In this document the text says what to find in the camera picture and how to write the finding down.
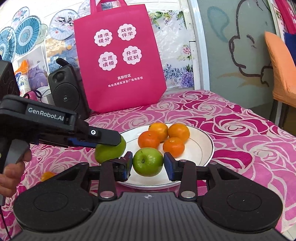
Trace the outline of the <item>person's left hand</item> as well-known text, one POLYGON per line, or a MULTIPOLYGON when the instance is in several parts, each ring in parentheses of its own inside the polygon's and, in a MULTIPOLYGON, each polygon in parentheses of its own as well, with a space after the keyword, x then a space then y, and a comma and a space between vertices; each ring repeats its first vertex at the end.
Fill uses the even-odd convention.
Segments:
POLYGON ((4 173, 1 174, 0 190, 1 195, 4 197, 12 197, 16 192, 16 187, 21 181, 21 177, 25 171, 25 162, 29 162, 32 159, 31 150, 27 150, 23 156, 23 159, 16 164, 8 164, 4 169, 4 173))

